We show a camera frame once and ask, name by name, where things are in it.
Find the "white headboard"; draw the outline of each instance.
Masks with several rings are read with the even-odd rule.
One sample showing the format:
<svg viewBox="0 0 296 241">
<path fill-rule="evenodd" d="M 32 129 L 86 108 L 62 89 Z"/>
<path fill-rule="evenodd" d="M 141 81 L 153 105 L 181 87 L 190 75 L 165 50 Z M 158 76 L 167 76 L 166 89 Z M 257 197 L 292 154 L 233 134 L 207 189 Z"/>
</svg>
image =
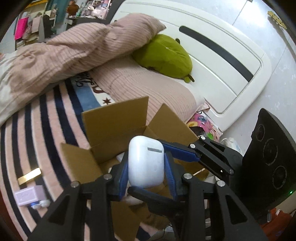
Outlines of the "white headboard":
<svg viewBox="0 0 296 241">
<path fill-rule="evenodd" d="M 239 30 L 200 9 L 171 1 L 126 0 L 111 22 L 145 13 L 166 25 L 193 63 L 191 75 L 211 109 L 208 116 L 225 131 L 257 98 L 271 76 L 266 53 Z"/>
</svg>

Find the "small lavender box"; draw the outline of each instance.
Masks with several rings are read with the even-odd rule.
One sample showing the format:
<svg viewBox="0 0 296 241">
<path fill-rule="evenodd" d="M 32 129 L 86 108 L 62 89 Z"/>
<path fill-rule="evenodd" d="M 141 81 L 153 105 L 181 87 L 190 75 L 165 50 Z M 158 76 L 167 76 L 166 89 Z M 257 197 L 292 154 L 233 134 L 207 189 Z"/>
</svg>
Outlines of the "small lavender box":
<svg viewBox="0 0 296 241">
<path fill-rule="evenodd" d="M 32 202 L 38 202 L 46 199 L 47 198 L 42 185 L 24 188 L 15 192 L 15 200 L 19 206 L 28 205 Z"/>
</svg>

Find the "red cloth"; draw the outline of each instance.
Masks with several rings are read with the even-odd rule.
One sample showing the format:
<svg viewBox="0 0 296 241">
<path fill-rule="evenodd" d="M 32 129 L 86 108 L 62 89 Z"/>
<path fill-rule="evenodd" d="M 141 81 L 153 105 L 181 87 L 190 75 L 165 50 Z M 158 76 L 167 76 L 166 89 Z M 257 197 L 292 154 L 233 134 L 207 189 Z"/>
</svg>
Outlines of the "red cloth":
<svg viewBox="0 0 296 241">
<path fill-rule="evenodd" d="M 270 213 L 272 215 L 271 222 L 261 225 L 261 228 L 269 241 L 276 241 L 291 221 L 292 216 L 283 211 L 280 211 L 280 213 L 276 215 L 276 208 L 271 210 Z"/>
<path fill-rule="evenodd" d="M 22 38 L 22 35 L 28 27 L 28 18 L 22 18 L 17 22 L 17 29 L 15 31 L 15 40 Z"/>
</svg>

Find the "cardboard box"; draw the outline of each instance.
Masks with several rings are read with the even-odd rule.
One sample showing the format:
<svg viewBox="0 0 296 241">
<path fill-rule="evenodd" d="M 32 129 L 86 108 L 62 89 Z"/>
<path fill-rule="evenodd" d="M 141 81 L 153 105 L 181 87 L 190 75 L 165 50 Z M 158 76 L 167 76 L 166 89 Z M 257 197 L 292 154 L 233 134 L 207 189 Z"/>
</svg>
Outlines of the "cardboard box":
<svg viewBox="0 0 296 241">
<path fill-rule="evenodd" d="M 126 151 L 130 140 L 137 135 L 186 146 L 197 140 L 197 136 L 165 104 L 146 126 L 148 99 L 143 97 L 118 102 L 82 114 L 91 148 L 85 150 L 62 144 L 65 158 L 76 180 L 81 183 L 92 182 L 107 173 L 110 167 L 118 164 L 116 155 Z M 192 174 L 203 168 L 199 163 L 180 163 Z M 153 188 L 152 191 L 169 196 L 165 185 Z M 114 232 L 123 241 L 134 241 L 140 222 L 158 229 L 168 224 L 167 219 L 151 214 L 146 204 L 129 208 L 122 202 L 113 202 L 112 218 Z"/>
</svg>

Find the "green pillow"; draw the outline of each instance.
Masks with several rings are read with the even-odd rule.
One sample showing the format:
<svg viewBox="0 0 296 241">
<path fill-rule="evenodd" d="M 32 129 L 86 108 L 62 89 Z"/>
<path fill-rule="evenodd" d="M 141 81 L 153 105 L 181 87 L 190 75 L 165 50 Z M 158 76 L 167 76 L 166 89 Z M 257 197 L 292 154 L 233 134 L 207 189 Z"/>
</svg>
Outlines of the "green pillow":
<svg viewBox="0 0 296 241">
<path fill-rule="evenodd" d="M 166 76 L 194 81 L 189 75 L 192 61 L 185 49 L 173 38 L 158 34 L 148 44 L 132 54 L 134 60 L 147 69 Z"/>
</svg>

